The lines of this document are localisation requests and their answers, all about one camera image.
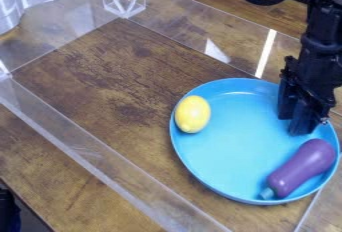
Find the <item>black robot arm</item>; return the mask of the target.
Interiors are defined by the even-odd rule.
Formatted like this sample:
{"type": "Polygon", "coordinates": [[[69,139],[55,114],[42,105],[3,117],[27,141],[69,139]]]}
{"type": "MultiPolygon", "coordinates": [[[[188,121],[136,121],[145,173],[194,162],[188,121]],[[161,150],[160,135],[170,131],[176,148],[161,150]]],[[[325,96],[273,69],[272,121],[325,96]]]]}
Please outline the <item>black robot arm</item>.
{"type": "Polygon", "coordinates": [[[342,86],[342,0],[307,0],[307,28],[299,57],[284,58],[277,93],[277,118],[292,136],[325,124],[342,86]]]}

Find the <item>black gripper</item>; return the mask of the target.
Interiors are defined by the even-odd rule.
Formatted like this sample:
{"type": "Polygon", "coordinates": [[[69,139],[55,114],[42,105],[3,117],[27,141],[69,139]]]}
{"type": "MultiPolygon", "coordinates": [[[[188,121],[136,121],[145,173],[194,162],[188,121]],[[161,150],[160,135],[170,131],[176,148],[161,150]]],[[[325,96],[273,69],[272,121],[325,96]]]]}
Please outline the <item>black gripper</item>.
{"type": "Polygon", "coordinates": [[[291,119],[288,133],[309,134],[325,124],[342,86],[342,44],[303,36],[299,57],[284,57],[277,91],[277,118],[291,119]]]}

